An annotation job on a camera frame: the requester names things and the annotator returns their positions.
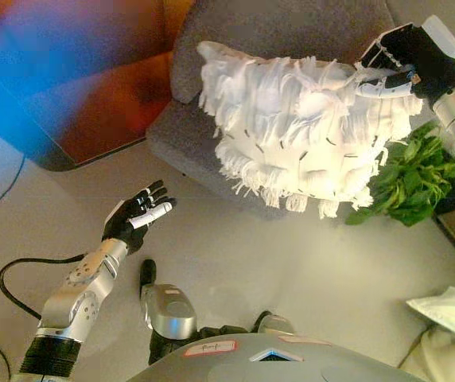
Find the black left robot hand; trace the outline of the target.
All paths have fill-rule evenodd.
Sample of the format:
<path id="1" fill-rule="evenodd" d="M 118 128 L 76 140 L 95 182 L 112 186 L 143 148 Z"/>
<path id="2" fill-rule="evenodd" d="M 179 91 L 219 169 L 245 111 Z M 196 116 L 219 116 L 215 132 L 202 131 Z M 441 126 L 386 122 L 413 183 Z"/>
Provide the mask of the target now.
<path id="1" fill-rule="evenodd" d="M 163 180 L 155 181 L 114 207 L 104 223 L 102 240 L 121 240 L 131 255 L 142 247 L 150 225 L 176 205 L 177 200 L 167 195 Z"/>

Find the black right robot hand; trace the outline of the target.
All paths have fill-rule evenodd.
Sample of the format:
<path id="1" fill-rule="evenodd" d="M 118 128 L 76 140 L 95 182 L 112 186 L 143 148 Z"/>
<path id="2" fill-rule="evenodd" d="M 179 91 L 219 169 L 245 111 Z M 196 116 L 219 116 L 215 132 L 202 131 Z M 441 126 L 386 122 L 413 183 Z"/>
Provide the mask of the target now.
<path id="1" fill-rule="evenodd" d="M 411 70 L 419 78 L 411 92 L 430 107 L 455 92 L 455 36 L 434 15 L 420 26 L 407 23 L 380 34 L 360 63 L 364 68 Z"/>

